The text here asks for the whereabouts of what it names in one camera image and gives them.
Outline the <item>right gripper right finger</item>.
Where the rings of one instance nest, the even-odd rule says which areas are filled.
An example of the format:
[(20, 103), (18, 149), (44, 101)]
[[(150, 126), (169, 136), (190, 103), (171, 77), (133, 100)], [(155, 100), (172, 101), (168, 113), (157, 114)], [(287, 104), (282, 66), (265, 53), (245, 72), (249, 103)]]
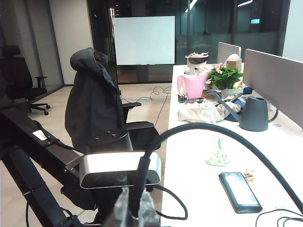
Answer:
[(138, 211), (139, 227), (159, 227), (160, 219), (156, 213), (153, 199), (150, 193), (144, 191), (140, 198), (140, 207)]

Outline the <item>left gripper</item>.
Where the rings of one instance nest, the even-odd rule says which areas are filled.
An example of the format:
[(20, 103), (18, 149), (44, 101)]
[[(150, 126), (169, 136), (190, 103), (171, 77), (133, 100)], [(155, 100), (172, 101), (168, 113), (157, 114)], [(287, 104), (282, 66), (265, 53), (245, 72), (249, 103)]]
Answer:
[(84, 210), (111, 210), (122, 192), (122, 188), (83, 189), (79, 185), (69, 184), (61, 188), (74, 205)]

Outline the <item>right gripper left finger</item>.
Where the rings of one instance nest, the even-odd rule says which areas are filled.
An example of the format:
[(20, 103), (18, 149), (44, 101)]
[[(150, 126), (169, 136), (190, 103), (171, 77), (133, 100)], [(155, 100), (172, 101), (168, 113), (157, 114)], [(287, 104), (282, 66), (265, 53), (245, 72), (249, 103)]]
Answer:
[(129, 188), (122, 188), (114, 206), (114, 226), (115, 227), (131, 227), (131, 215), (128, 208)]

